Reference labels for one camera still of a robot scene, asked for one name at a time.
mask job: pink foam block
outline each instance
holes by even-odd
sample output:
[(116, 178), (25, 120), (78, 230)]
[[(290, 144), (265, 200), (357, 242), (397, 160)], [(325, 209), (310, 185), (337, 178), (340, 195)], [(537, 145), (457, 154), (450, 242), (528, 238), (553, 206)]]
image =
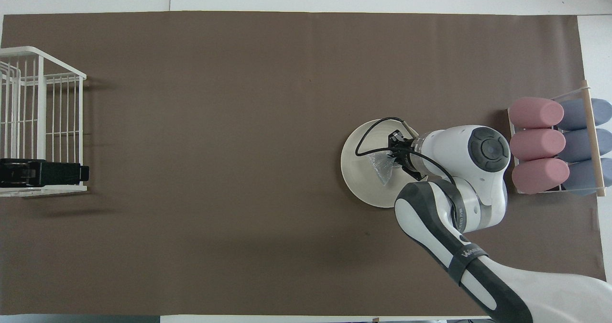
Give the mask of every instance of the pink foam block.
[(510, 140), (510, 152), (522, 161), (553, 157), (565, 146), (563, 133), (554, 129), (525, 129)]
[(521, 192), (536, 194), (562, 184), (569, 175), (566, 162), (558, 158), (543, 158), (516, 166), (512, 171), (512, 182)]
[(509, 109), (512, 124), (524, 129), (545, 129), (563, 119), (563, 107), (552, 99), (522, 97)]

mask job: black object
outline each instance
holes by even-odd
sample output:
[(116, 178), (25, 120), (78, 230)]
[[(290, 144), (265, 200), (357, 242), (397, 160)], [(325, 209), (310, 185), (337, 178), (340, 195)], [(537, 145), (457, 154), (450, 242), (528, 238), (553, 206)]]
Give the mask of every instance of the black object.
[(478, 127), (468, 140), (468, 153), (478, 168), (498, 172), (505, 168), (510, 158), (509, 147), (501, 133), (489, 127)]
[(470, 243), (455, 251), (450, 265), (448, 265), (448, 275), (457, 284), (461, 285), (463, 273), (468, 268), (468, 265), (480, 256), (489, 256), (481, 247), (474, 243)]
[[(418, 156), (420, 158), (423, 158), (424, 160), (426, 160), (426, 161), (430, 162), (431, 164), (433, 164), (436, 168), (440, 169), (440, 171), (442, 171), (444, 173), (444, 175), (446, 175), (446, 177), (448, 177), (448, 180), (450, 181), (450, 183), (455, 184), (455, 179), (453, 179), (453, 177), (450, 175), (450, 173), (448, 173), (448, 171), (443, 166), (438, 164), (435, 160), (425, 156), (424, 154), (416, 152), (415, 150), (413, 150), (413, 148), (411, 147), (411, 144), (412, 144), (413, 140), (407, 140), (406, 138), (404, 138), (404, 136), (402, 136), (402, 134), (400, 133), (400, 131), (398, 129), (396, 129), (393, 133), (389, 134), (389, 142), (391, 142), (391, 137), (395, 136), (396, 137), (395, 139), (398, 142), (404, 144), (404, 145), (402, 145), (402, 147), (382, 147), (380, 149), (372, 149), (372, 150), (360, 153), (359, 152), (359, 147), (361, 147), (361, 144), (365, 140), (365, 137), (368, 136), (370, 131), (374, 127), (376, 127), (376, 125), (378, 125), (379, 123), (381, 123), (383, 121), (387, 121), (387, 120), (395, 120), (395, 121), (404, 123), (404, 120), (402, 120), (400, 118), (395, 118), (395, 117), (382, 118), (382, 119), (374, 122), (369, 127), (369, 129), (367, 129), (367, 131), (365, 131), (363, 136), (361, 136), (361, 140), (359, 141), (359, 143), (357, 144), (357, 147), (355, 148), (355, 155), (356, 156), (358, 156), (358, 157), (359, 156), (365, 156), (365, 155), (369, 155), (370, 153), (375, 153), (375, 152), (380, 152), (380, 151), (392, 151), (393, 154), (391, 154), (391, 157), (396, 157), (398, 159), (405, 160), (406, 162), (409, 163), (410, 161), (408, 159), (408, 154), (415, 155), (415, 156)], [(417, 179), (417, 181), (420, 181), (420, 180), (422, 180), (424, 178), (424, 176), (422, 176), (420, 174), (417, 175), (417, 173), (410, 173), (411, 168), (408, 168), (407, 166), (402, 165), (402, 169), (404, 169), (404, 171), (409, 173), (409, 175), (415, 177), (415, 179)]]
[(453, 226), (463, 234), (467, 225), (468, 212), (466, 212), (461, 192), (459, 192), (457, 186), (450, 182), (446, 182), (446, 180), (437, 179), (432, 182), (440, 187), (444, 195), (448, 198), (448, 201), (450, 201), (450, 218), (453, 221)]
[(398, 151), (393, 151), (391, 157), (395, 157), (395, 162), (402, 166), (402, 170), (404, 170), (408, 175), (411, 175), (415, 180), (420, 181), (424, 179), (425, 175), (420, 173), (410, 162), (409, 153), (406, 150), (414, 151), (412, 147), (414, 140), (409, 140), (404, 138), (402, 132), (399, 129), (396, 129), (393, 133), (389, 134), (389, 149), (398, 149)]
[(79, 184), (89, 180), (89, 166), (24, 158), (0, 159), (0, 187), (27, 188)]

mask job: wire basket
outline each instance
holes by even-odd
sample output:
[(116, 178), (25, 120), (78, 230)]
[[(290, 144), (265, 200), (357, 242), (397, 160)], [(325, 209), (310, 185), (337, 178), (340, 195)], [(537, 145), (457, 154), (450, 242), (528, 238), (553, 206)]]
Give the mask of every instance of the wire basket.
[[(555, 98), (552, 98), (553, 101), (557, 101), (559, 103), (563, 102), (563, 101), (568, 101), (570, 99), (577, 99), (577, 98), (581, 98), (583, 99), (583, 105), (584, 105), (584, 113), (586, 116), (586, 129), (589, 135), (589, 143), (590, 143), (590, 154), (591, 154), (591, 159), (593, 161), (593, 170), (595, 173), (595, 184), (596, 187), (595, 188), (581, 188), (579, 190), (564, 190), (560, 185), (556, 186), (555, 188), (551, 188), (545, 192), (542, 193), (558, 193), (558, 192), (573, 192), (573, 191), (584, 191), (584, 190), (596, 190), (597, 196), (606, 196), (606, 187), (603, 183), (603, 169), (601, 168), (601, 159), (600, 159), (600, 155), (599, 155), (599, 142), (597, 140), (597, 131), (595, 129), (595, 118), (593, 115), (593, 105), (591, 102), (591, 97), (590, 97), (590, 86), (588, 85), (587, 81), (582, 81), (582, 87), (577, 89), (577, 90), (573, 90), (571, 92), (568, 92), (566, 94), (563, 95), (559, 95)], [(557, 127), (551, 127), (551, 129), (557, 129), (560, 132), (564, 132), (563, 129), (558, 129)], [(522, 131), (524, 129), (521, 129), (519, 127), (516, 127), (515, 125), (512, 124), (512, 122), (510, 121), (510, 132), (511, 132), (511, 136), (514, 136), (514, 134), (518, 131)], [(518, 164), (521, 163), (521, 161), (518, 160), (518, 158), (516, 157), (512, 157), (514, 159), (514, 166), (518, 166)]]
[[(0, 158), (83, 164), (85, 73), (35, 47), (0, 49)], [(87, 186), (0, 188), (0, 196), (78, 193)]]

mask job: brown paper mat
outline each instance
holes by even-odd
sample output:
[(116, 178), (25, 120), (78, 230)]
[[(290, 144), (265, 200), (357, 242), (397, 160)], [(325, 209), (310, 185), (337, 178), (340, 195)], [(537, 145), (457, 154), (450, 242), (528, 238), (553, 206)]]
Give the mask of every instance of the brown paper mat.
[[(2, 314), (481, 315), (393, 210), (348, 191), (343, 142), (384, 116), (508, 135), (514, 99), (583, 79), (575, 16), (6, 16), (2, 46), (22, 45), (89, 75), (92, 180), (0, 201)], [(468, 237), (603, 279), (595, 207), (512, 194)]]

